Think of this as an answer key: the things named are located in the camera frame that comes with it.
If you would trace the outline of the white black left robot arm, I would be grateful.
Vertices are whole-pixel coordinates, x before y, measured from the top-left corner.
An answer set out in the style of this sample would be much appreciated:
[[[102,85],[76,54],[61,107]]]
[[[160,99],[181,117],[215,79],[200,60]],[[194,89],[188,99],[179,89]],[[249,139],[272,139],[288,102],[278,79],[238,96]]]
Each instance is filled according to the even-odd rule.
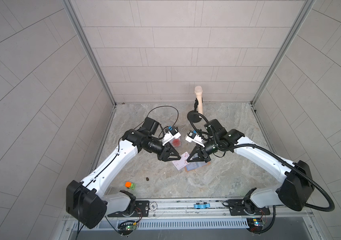
[[[176,127],[167,128],[162,139],[154,137],[159,122],[145,118],[138,129],[124,133],[114,151],[93,172],[80,182],[72,181],[66,188],[66,212],[87,228],[94,228],[106,215],[134,212],[136,197],[127,192],[106,195],[105,192],[122,168],[141,150],[157,155],[163,162],[180,160],[170,141],[180,138]]]

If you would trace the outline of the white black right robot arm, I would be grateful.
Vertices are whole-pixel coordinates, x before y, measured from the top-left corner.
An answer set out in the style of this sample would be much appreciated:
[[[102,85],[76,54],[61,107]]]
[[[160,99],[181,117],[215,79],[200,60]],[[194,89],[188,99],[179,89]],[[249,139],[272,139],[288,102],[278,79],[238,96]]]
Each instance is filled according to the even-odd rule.
[[[209,136],[207,141],[204,141],[197,131],[190,131],[185,138],[187,142],[196,144],[187,159],[189,163],[207,163],[211,160],[210,156],[216,152],[229,151],[251,160],[279,182],[274,187],[251,189],[241,203],[247,214],[253,215],[256,208],[269,206],[284,205],[298,212],[304,208],[314,191],[314,186],[296,172],[300,171],[310,178],[310,168],[306,163],[302,161],[294,163],[280,156],[273,156],[244,133],[236,129],[227,131],[216,119],[204,127]]]

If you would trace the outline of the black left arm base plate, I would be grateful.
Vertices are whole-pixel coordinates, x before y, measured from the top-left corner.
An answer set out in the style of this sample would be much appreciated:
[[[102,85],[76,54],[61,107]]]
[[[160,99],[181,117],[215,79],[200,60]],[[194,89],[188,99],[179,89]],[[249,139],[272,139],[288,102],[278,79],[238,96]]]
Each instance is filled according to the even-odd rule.
[[[149,201],[135,201],[135,206],[131,214],[125,212],[115,212],[109,214],[108,218],[138,218],[148,217],[149,215]]]

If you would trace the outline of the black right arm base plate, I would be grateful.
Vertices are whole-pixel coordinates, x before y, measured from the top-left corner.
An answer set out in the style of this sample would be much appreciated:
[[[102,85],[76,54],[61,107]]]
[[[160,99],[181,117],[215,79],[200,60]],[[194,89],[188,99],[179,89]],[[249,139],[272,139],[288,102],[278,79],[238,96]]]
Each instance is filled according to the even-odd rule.
[[[232,199],[226,200],[222,204],[229,208],[231,216],[268,216],[271,214],[268,207],[260,209],[250,200]]]

